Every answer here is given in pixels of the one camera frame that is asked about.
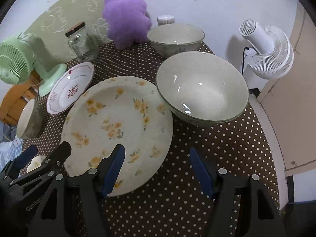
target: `small white container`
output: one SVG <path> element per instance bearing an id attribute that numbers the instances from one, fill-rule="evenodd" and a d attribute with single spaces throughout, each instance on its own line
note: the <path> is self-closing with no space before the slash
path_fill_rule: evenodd
<path id="1" fill-rule="evenodd" d="M 161 16 L 158 16 L 157 17 L 157 22 L 158 22 L 158 26 L 175 23 L 174 16 L 172 16 L 172 15 L 161 15 Z"/>

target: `wooden chair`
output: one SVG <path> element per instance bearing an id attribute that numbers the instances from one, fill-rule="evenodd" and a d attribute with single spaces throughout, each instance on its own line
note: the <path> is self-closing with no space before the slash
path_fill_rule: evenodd
<path id="1" fill-rule="evenodd" d="M 23 84 L 13 85 L 4 96 L 0 106 L 0 120 L 9 125 L 17 125 L 27 100 L 34 99 L 40 83 L 39 75 L 33 71 L 30 79 Z"/>

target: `fan cord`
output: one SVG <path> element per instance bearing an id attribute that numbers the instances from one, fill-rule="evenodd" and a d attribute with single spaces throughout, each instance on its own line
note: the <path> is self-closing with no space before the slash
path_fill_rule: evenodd
<path id="1" fill-rule="evenodd" d="M 244 48 L 244 52 L 242 53 L 242 67 L 241 67 L 241 74 L 243 74 L 244 73 L 244 62 L 245 62 L 245 51 L 246 50 L 249 50 L 249 48 L 246 46 L 245 48 Z"/>

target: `fan base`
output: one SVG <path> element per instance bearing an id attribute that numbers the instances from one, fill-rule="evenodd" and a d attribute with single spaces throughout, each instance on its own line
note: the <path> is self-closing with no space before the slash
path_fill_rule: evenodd
<path id="1" fill-rule="evenodd" d="M 39 95 L 41 97 L 47 95 L 53 88 L 54 84 L 60 79 L 60 77 L 66 72 L 66 64 L 58 64 L 49 71 L 49 78 L 43 79 L 39 86 Z"/>

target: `white wall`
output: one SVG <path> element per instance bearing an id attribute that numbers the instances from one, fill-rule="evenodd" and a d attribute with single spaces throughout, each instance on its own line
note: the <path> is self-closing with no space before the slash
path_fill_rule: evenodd
<path id="1" fill-rule="evenodd" d="M 154 25 L 163 14 L 175 16 L 176 22 L 193 24 L 205 32 L 205 43 L 214 53 L 238 69 L 247 42 L 239 33 L 240 24 L 253 18 L 262 24 L 281 28 L 289 37 L 293 29 L 297 0 L 145 0 Z M 266 80 L 245 70 L 249 88 L 260 90 Z"/>
<path id="2" fill-rule="evenodd" d="M 293 175 L 294 201 L 316 200 L 316 169 Z"/>
<path id="3" fill-rule="evenodd" d="M 0 104 L 7 93 L 7 91 L 11 88 L 12 85 L 8 85 L 0 80 Z"/>
<path id="4" fill-rule="evenodd" d="M 26 29 L 58 0 L 16 0 L 0 24 L 0 41 Z M 172 14 L 177 22 L 193 24 L 205 34 L 205 43 L 218 56 L 241 67 L 242 50 L 247 42 L 239 34 L 239 25 L 252 17 L 262 24 L 280 27 L 290 36 L 297 0 L 145 0 L 154 25 L 156 17 Z M 249 88 L 264 87 L 266 81 L 245 69 Z"/>

